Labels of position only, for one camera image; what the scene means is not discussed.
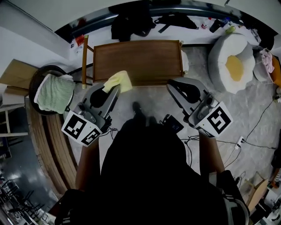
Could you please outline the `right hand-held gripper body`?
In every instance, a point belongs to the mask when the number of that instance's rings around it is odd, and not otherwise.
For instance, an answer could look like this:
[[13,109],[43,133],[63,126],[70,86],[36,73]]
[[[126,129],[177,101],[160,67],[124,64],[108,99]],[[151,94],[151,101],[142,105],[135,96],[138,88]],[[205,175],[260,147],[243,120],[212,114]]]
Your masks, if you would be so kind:
[[217,101],[211,93],[188,109],[191,114],[185,122],[209,138],[219,137],[233,123],[225,104]]

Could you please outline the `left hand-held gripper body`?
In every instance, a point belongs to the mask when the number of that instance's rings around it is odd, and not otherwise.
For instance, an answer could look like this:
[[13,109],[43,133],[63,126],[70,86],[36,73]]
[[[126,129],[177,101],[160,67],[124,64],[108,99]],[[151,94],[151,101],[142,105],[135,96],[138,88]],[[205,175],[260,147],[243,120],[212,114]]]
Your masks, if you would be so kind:
[[61,131],[77,143],[88,147],[111,125],[111,111],[111,105],[95,108],[79,103],[74,111],[69,111]]

